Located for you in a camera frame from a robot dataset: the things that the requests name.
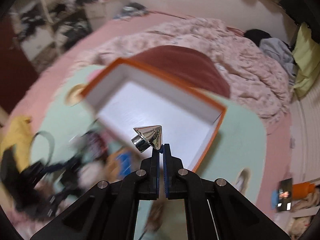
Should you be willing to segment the silver cone-shaped object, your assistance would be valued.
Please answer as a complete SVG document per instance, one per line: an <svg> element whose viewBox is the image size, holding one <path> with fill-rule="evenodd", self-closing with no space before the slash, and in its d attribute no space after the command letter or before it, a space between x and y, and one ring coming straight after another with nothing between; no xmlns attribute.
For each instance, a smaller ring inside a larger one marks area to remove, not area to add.
<svg viewBox="0 0 320 240"><path fill-rule="evenodd" d="M161 150L163 145L161 125L134 127L133 130L137 135L131 141L140 153L150 147L157 151Z"/></svg>

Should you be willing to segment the mint cartoon lap table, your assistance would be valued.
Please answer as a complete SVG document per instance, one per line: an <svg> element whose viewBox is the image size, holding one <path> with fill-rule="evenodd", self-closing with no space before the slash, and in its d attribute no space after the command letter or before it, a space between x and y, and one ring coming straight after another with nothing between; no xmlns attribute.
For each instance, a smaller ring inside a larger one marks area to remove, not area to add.
<svg viewBox="0 0 320 240"><path fill-rule="evenodd" d="M247 128L245 109L232 107L222 116L220 110L205 106L160 78L124 64L103 79L93 100L68 106L67 90L94 70L93 66L81 70L64 85L42 123L41 128L56 141L53 161L72 156L68 142L84 133L94 119L124 142L135 135L135 127L161 125L164 142L190 170L204 156L206 146L210 147L210 163L204 172L207 179L231 179L241 168L249 167L254 179L248 197L256 200L263 174L265 131L254 114L249 115L254 127Z"/></svg>

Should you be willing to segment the smartphone with lit screen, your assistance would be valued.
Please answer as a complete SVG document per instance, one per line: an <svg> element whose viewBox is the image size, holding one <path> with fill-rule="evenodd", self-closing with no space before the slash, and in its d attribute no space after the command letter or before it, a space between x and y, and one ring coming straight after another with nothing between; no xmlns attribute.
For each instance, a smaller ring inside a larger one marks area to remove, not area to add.
<svg viewBox="0 0 320 240"><path fill-rule="evenodd" d="M292 178L282 180L278 186L277 211L290 211L292 204Z"/></svg>

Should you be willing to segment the orange bottle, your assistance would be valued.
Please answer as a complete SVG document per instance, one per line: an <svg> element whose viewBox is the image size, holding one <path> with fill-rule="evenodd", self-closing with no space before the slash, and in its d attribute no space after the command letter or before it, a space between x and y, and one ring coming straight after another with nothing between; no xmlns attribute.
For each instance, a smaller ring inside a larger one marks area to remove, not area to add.
<svg viewBox="0 0 320 240"><path fill-rule="evenodd" d="M292 185L292 199L300 200L306 198L308 194L314 193L316 185L310 182L303 182Z"/></svg>

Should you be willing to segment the orange cardboard box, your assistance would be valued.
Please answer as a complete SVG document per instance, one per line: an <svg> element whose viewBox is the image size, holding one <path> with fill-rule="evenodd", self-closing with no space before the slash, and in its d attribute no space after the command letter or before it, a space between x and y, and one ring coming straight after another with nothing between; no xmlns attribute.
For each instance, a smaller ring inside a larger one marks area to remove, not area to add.
<svg viewBox="0 0 320 240"><path fill-rule="evenodd" d="M163 143L194 172L226 113L224 105L187 82L131 59L112 62L81 96L95 117L128 146L137 135L134 127L161 125Z"/></svg>

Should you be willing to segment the yellow cloth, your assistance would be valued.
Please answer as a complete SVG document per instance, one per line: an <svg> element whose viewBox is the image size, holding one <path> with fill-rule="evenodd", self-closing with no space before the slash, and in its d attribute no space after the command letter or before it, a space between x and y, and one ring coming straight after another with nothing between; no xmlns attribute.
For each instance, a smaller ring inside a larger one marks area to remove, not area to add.
<svg viewBox="0 0 320 240"><path fill-rule="evenodd" d="M30 146L33 139L31 121L31 116L14 117L1 141L1 159L5 150L13 148L14 159L20 172L30 165Z"/></svg>

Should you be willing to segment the pink crumpled blanket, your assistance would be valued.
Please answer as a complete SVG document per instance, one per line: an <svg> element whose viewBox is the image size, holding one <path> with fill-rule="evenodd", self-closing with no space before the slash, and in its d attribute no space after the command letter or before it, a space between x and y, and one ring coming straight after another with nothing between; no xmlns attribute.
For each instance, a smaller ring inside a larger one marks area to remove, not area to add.
<svg viewBox="0 0 320 240"><path fill-rule="evenodd" d="M139 61L223 95L256 113L265 125L289 113L289 77L249 39L215 19L165 22L112 38L79 54L77 67Z"/></svg>

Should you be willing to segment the grey clothes pile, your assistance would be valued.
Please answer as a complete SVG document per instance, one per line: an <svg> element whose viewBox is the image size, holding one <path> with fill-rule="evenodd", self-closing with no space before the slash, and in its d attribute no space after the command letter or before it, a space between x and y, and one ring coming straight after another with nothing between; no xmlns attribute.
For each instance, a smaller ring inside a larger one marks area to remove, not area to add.
<svg viewBox="0 0 320 240"><path fill-rule="evenodd" d="M293 86L297 77L298 67L287 44L278 38L264 38L259 44L260 50L268 57L276 60L289 77L289 85Z"/></svg>

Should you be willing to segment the yellow-green hanging garment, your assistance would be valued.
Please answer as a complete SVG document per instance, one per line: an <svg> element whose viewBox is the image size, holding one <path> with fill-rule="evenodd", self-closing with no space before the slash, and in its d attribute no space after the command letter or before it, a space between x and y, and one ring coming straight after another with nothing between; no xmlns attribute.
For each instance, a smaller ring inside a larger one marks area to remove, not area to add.
<svg viewBox="0 0 320 240"><path fill-rule="evenodd" d="M294 89L298 97L306 96L319 76L319 44L311 37L311 30L301 24L292 56L298 66Z"/></svg>

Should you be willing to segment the white drawer cabinet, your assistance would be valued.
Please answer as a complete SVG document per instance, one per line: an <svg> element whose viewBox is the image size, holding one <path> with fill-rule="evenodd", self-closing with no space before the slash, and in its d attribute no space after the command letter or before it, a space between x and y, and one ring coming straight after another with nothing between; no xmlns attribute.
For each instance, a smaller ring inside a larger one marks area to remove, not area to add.
<svg viewBox="0 0 320 240"><path fill-rule="evenodd" d="M37 27L35 34L28 36L21 43L21 48L29 61L33 61L41 51L53 43L51 32Z"/></svg>

